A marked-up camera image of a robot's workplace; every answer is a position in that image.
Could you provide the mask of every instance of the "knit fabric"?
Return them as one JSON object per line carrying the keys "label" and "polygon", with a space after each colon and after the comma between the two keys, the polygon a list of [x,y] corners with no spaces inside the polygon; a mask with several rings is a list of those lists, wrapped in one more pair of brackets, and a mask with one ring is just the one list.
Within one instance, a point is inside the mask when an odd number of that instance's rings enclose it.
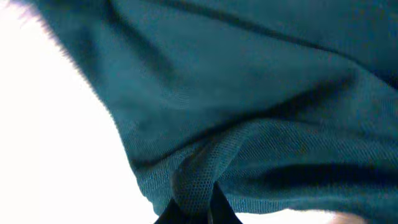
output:
{"label": "knit fabric", "polygon": [[235,212],[398,222],[396,1],[31,2],[156,214],[206,212],[217,181]]}

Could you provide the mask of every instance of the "cloth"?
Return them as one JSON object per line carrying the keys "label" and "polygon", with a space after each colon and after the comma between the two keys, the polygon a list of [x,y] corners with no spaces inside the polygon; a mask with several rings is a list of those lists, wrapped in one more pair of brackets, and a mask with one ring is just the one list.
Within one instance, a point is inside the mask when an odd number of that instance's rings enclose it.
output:
{"label": "cloth", "polygon": [[398,222],[398,2],[30,0],[173,198]]}

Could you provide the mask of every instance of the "clothing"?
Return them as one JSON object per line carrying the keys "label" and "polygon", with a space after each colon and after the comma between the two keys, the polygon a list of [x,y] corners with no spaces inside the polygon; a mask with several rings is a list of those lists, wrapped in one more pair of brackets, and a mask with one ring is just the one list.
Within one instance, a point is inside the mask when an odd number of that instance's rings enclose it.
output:
{"label": "clothing", "polygon": [[397,1],[31,2],[156,214],[206,212],[217,182],[235,212],[398,222]]}

